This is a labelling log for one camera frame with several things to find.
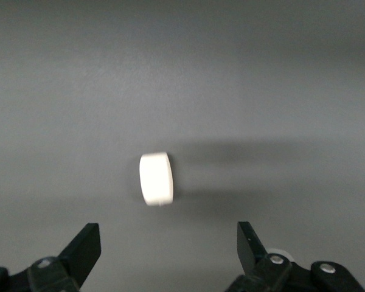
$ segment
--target screw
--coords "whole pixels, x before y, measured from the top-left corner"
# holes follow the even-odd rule
[[[284,262],[284,259],[279,257],[278,255],[272,255],[270,257],[270,260],[272,263],[275,263],[276,265],[281,265]]]
[[[43,269],[43,268],[49,266],[50,264],[51,264],[51,261],[49,259],[43,259],[37,264],[37,267],[39,267],[39,269]]]
[[[329,273],[329,274],[334,274],[335,273],[335,268],[331,265],[329,265],[328,263],[323,263],[320,265],[320,268],[323,272]]]

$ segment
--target gray table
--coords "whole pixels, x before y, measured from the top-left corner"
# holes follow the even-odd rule
[[[197,2],[0,1],[0,265],[96,221],[84,292],[223,291],[250,221],[365,287],[365,2]]]

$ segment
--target gray surface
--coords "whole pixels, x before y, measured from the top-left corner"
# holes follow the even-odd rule
[[[365,1],[114,2],[0,1],[0,265],[97,221],[84,292],[223,291],[248,220],[365,286]]]

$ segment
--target white puck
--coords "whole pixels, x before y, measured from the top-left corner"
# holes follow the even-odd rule
[[[139,162],[142,194],[149,206],[173,202],[173,178],[166,152],[144,154]]]
[[[293,256],[288,251],[284,251],[283,249],[268,248],[268,249],[266,249],[266,252],[268,254],[280,254],[280,255],[286,257],[288,260],[290,260],[290,262],[294,262]]]

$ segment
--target white cap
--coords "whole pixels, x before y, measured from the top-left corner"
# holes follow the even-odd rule
[[[166,152],[144,154],[139,162],[142,194],[149,206],[173,202],[173,178]]]

